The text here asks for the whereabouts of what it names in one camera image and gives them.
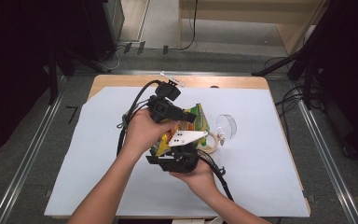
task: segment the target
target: tripod leg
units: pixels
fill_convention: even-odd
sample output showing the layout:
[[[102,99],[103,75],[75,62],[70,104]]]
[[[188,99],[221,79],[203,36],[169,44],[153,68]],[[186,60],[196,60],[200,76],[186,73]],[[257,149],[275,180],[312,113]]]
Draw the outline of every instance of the tripod leg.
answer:
[[[54,56],[54,49],[52,49],[48,61],[48,74],[50,76],[50,101],[48,102],[49,105],[54,102],[58,95],[57,70]]]
[[[310,88],[312,85],[312,59],[308,60],[307,69],[305,72],[305,80],[304,80],[304,95],[303,101],[308,110],[311,110],[310,107]]]
[[[283,67],[283,66],[289,64],[290,62],[296,60],[302,54],[303,54],[303,50],[301,49],[301,50],[297,51],[296,53],[288,56],[287,58],[284,58],[284,59],[278,61],[277,63],[273,64],[272,66],[270,66],[264,70],[252,73],[252,76],[253,77],[264,77],[264,76],[268,75],[269,73],[277,70],[278,68]]]
[[[90,60],[86,59],[85,57],[75,53],[74,51],[72,51],[71,49],[68,49],[67,47],[62,47],[62,51],[65,52],[69,57],[79,60],[80,62],[82,62],[89,68],[92,68],[96,72],[101,72],[101,73],[106,72],[101,67],[99,67],[97,64],[95,64],[95,63],[91,62]]]

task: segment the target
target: hand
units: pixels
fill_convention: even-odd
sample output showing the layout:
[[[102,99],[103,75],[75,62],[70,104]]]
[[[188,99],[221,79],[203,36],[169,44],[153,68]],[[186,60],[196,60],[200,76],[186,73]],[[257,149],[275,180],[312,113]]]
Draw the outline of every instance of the hand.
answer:
[[[191,191],[193,191],[193,193],[203,201],[208,196],[220,193],[214,182],[211,168],[202,160],[199,160],[196,169],[194,169],[191,173],[179,174],[170,172],[170,175],[187,183]]]
[[[171,120],[165,123],[156,123],[150,118],[148,109],[141,109],[132,117],[122,150],[131,151],[141,157],[145,151],[157,143],[164,133],[178,123],[178,121]]]

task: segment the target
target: wooden panel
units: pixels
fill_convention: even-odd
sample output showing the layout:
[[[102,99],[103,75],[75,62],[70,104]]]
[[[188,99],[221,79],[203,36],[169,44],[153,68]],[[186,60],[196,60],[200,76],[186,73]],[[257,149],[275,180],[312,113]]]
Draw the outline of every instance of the wooden panel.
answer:
[[[199,0],[197,20],[298,23],[314,0]],[[182,0],[182,19],[194,17],[195,1]]]
[[[220,88],[246,88],[246,89],[269,89],[269,84],[263,77],[193,77],[175,76],[180,82],[184,82],[187,87],[210,88],[218,86]],[[162,76],[135,76],[135,75],[99,75],[94,79],[89,98],[97,94],[106,86],[144,86],[147,82],[158,79],[166,80]]]
[[[290,55],[297,49],[310,26],[323,15],[325,2],[326,0],[199,0],[197,20],[276,23],[286,52]],[[179,20],[192,19],[194,9],[194,0],[180,0]]]
[[[124,11],[124,24],[120,41],[139,41],[145,23],[145,15],[150,0],[121,0]]]
[[[284,44],[288,55],[296,51],[298,46],[302,44],[302,40],[309,30],[312,22],[316,18],[321,17],[319,14],[323,13],[325,0],[315,0],[311,6],[311,11],[296,18],[298,24],[277,24],[277,30]]]

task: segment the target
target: person's left hand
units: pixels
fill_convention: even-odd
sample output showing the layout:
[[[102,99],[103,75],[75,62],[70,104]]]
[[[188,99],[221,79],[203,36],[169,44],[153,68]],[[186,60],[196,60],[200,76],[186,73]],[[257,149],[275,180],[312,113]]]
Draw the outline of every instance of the person's left hand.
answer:
[[[139,110],[132,118],[124,141],[123,150],[130,150],[139,157],[168,130],[175,127],[178,121],[156,123],[150,118],[148,109]]]

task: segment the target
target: metal rail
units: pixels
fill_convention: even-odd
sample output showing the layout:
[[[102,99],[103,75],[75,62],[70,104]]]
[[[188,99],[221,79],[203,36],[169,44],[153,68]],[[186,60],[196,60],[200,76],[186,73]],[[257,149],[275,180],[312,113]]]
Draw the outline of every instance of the metal rail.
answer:
[[[24,185],[27,175],[29,174],[32,165],[34,164],[34,160],[37,153],[39,152],[39,148],[42,145],[46,133],[48,132],[48,128],[54,119],[58,107],[60,106],[62,95],[68,81],[68,77],[62,76],[59,83],[61,90],[53,104],[48,107],[48,110],[46,111],[46,114],[43,117],[39,127],[37,128],[34,138],[22,159],[19,169],[7,187],[4,198],[0,203],[0,223],[7,222],[11,209],[13,208],[14,203],[20,195],[22,186]]]
[[[347,184],[345,183],[333,159],[333,156],[330,154],[330,150],[324,141],[324,137],[319,130],[318,124],[313,116],[312,111],[308,110],[302,101],[299,103],[299,107],[304,117],[304,120],[307,122],[307,125],[310,129],[310,134],[313,138],[313,141],[315,142],[316,148],[319,151],[326,172],[330,177],[330,180],[336,191],[338,199],[341,202],[342,208],[344,209],[348,221],[352,224],[358,224],[358,208],[356,206],[356,203],[351,196]]]

